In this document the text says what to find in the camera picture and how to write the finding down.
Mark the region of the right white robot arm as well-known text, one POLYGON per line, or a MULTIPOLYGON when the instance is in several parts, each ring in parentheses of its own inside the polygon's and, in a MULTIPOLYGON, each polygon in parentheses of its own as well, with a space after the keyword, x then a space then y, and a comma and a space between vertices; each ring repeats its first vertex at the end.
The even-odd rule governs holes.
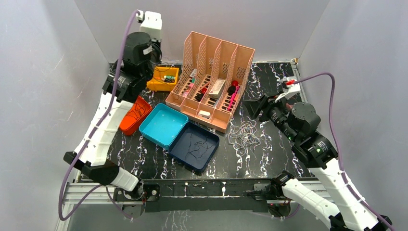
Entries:
POLYGON ((372 212, 346 173, 340 169, 340 155, 317 128, 320 117, 309 103, 286 106, 284 98, 272 101, 263 96, 244 101, 251 119, 271 121, 291 143, 291 150, 320 181, 331 199, 327 200, 305 187, 287 171, 272 178, 270 185, 249 193, 256 197, 272 195, 289 198, 321 220, 331 231, 387 231, 391 221, 372 212))

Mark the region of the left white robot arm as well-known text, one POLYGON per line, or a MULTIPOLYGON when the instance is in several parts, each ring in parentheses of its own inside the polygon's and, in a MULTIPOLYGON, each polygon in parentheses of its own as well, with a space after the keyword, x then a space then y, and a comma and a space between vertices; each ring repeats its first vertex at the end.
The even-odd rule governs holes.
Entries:
POLYGON ((122 62, 115 62, 111 68, 83 140, 64 154, 64 161, 83 175, 101 185, 125 190, 131 200, 143 196, 143 181, 108 160, 107 155, 119 125, 152 79, 153 62, 159 57, 157 45, 147 33, 133 32, 127 36, 122 62))

